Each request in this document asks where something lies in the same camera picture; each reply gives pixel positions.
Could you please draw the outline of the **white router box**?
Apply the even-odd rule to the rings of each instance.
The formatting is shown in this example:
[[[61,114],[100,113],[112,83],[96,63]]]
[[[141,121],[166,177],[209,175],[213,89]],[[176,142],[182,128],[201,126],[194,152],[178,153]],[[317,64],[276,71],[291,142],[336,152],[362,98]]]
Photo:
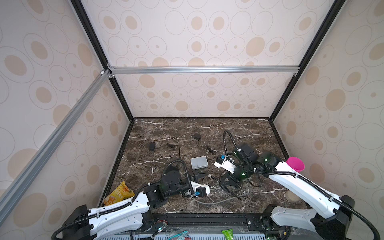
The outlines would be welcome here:
[[[203,169],[208,167],[208,159],[206,156],[192,158],[190,160],[193,170]]]

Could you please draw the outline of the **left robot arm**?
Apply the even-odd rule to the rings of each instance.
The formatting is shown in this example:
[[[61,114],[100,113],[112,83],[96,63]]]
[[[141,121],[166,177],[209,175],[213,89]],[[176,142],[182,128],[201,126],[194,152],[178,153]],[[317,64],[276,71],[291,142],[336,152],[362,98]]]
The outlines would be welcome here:
[[[176,163],[185,172],[182,176]],[[149,230],[156,224],[151,211],[164,206],[169,197],[205,197],[210,194],[208,185],[199,184],[199,175],[187,172],[182,160],[167,164],[161,178],[142,186],[131,198],[100,208],[88,209],[86,205],[76,208],[62,227],[56,230],[53,240],[100,240],[126,231],[140,228]]]

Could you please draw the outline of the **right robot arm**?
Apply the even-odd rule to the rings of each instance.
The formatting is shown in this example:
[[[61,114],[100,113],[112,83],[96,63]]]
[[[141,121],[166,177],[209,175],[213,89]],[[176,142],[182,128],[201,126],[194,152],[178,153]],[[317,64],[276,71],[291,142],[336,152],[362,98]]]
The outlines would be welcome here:
[[[234,150],[229,152],[225,147],[224,155],[215,162],[218,168],[227,171],[220,177],[222,188],[231,187],[229,193],[234,195],[242,189],[243,181],[257,174],[279,183],[311,206],[309,210],[270,206],[269,221],[315,232],[324,240],[345,240],[353,217],[357,217],[372,231],[375,240],[381,238],[375,226],[354,209],[351,197],[340,197],[323,189],[271,152],[258,155],[247,144],[238,146],[228,130],[223,137],[231,139]]]

